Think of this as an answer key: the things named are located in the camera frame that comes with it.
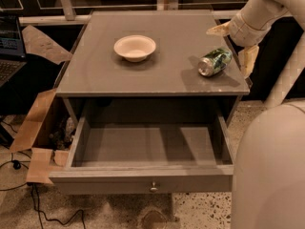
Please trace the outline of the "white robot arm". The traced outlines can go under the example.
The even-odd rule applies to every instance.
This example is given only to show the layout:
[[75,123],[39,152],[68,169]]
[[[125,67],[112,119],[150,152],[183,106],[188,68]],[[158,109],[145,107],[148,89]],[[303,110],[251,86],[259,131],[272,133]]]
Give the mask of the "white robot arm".
[[[305,31],[305,0],[249,0],[230,22],[207,30],[236,45],[258,44],[289,13]],[[305,107],[284,101],[305,68],[300,39],[237,149],[231,229],[305,229]]]

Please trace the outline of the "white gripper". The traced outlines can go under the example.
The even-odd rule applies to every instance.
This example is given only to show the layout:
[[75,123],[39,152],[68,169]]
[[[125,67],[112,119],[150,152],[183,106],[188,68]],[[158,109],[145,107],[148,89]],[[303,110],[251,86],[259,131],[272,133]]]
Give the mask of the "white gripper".
[[259,47],[257,46],[269,32],[270,27],[266,30],[253,29],[243,19],[239,11],[230,22],[226,22],[206,31],[208,35],[227,36],[237,46],[246,47],[238,53],[240,70],[245,78],[248,78],[253,72],[254,63],[258,56]]

